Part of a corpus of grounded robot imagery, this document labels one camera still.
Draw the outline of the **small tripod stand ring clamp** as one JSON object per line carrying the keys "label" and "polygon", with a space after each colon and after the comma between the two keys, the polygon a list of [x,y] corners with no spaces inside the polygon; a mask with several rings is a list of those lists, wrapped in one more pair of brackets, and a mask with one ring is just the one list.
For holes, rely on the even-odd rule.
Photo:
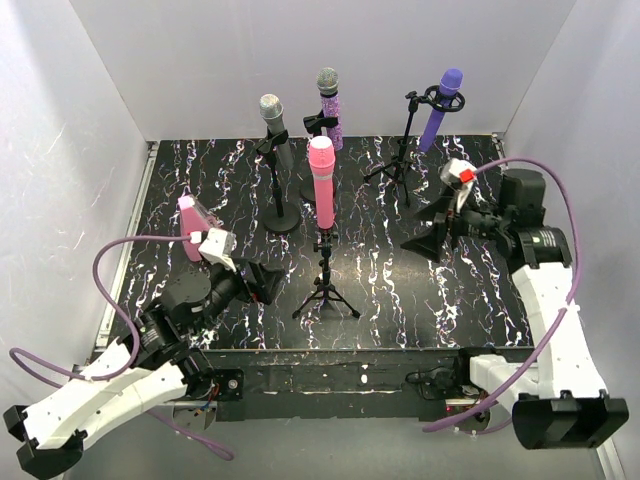
{"label": "small tripod stand ring clamp", "polygon": [[321,254],[322,259],[319,261],[321,267],[320,275],[314,280],[316,290],[305,298],[300,307],[298,307],[291,315],[293,319],[301,316],[304,309],[312,301],[326,304],[328,302],[343,303],[349,310],[353,318],[359,319],[361,314],[357,311],[337,290],[331,280],[330,260],[332,256],[332,241],[337,238],[337,234],[332,229],[321,229],[320,240],[313,245],[315,252]]}

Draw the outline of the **round base stand with scissor clamp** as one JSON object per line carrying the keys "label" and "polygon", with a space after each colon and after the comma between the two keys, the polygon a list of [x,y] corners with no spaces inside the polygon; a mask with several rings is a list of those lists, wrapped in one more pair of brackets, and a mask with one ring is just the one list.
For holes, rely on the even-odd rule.
{"label": "round base stand with scissor clamp", "polygon": [[285,235],[296,230],[301,221],[299,209],[283,200],[283,192],[278,179],[277,155],[275,149],[288,141],[288,132],[274,134],[267,131],[266,136],[256,143],[256,152],[266,161],[271,173],[271,192],[273,204],[268,205],[262,214],[264,229],[271,234]]}

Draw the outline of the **pink microphone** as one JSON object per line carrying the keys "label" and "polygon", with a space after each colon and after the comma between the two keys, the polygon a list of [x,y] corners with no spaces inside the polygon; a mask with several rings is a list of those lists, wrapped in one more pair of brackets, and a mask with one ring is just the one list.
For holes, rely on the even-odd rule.
{"label": "pink microphone", "polygon": [[316,166],[315,194],[317,224],[320,229],[331,229],[334,224],[333,173],[335,151],[331,139],[319,136],[309,142],[309,154]]}

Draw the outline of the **round base stand with clip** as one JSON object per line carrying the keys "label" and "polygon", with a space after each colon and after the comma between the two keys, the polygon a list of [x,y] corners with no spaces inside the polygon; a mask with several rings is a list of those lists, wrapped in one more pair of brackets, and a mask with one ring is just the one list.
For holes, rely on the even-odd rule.
{"label": "round base stand with clip", "polygon": [[[312,136],[313,139],[315,139],[316,137],[323,135],[324,129],[336,127],[338,125],[338,118],[326,117],[323,111],[320,111],[316,115],[304,117],[303,123],[306,131]],[[303,178],[299,192],[304,201],[311,205],[315,205],[315,177],[317,168],[313,164],[311,158],[312,154],[309,154],[308,160],[311,173]]]}

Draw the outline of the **purple glitter microphone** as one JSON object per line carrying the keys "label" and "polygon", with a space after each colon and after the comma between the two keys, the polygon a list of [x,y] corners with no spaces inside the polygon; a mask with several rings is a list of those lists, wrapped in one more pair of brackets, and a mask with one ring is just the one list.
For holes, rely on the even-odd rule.
{"label": "purple glitter microphone", "polygon": [[320,93],[322,112],[325,118],[332,118],[332,125],[325,128],[336,151],[343,148],[343,130],[338,95],[339,77],[335,69],[322,68],[316,77],[316,86]]}

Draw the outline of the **silver microphone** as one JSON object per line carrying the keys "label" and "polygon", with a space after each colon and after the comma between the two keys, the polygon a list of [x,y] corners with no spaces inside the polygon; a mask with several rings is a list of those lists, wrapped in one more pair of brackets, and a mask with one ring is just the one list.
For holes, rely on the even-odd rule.
{"label": "silver microphone", "polygon": [[[274,94],[264,94],[259,100],[260,115],[267,124],[267,128],[272,135],[286,132],[283,114],[284,108],[280,99]],[[289,140],[276,146],[278,158],[284,168],[292,170],[294,168],[294,158]]]}

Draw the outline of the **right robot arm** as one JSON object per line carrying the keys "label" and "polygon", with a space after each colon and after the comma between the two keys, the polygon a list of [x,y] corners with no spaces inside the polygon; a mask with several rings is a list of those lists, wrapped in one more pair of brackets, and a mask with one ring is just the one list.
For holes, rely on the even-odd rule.
{"label": "right robot arm", "polygon": [[446,241],[476,237],[494,242],[507,262],[534,342],[521,363],[491,349],[463,355],[463,382],[488,395],[473,412],[503,407],[528,450],[600,447],[626,423],[629,410],[625,399],[609,394],[590,355],[572,297],[578,273],[567,238],[544,223],[543,175],[507,170],[498,203],[490,209],[467,202],[475,180],[470,164],[448,164],[441,180],[440,198],[417,214],[431,221],[431,228],[403,243],[403,249],[437,262]]}

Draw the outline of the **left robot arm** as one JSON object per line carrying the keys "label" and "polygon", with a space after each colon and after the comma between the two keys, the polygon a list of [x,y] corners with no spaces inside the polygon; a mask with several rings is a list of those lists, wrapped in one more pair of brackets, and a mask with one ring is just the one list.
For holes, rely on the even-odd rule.
{"label": "left robot arm", "polygon": [[21,469],[37,479],[57,477],[104,435],[168,401],[240,400],[243,371],[212,365],[188,341],[234,300],[272,303],[284,271],[237,264],[178,276],[134,320],[134,332],[114,340],[79,378],[38,403],[6,410],[7,430],[21,443]]}

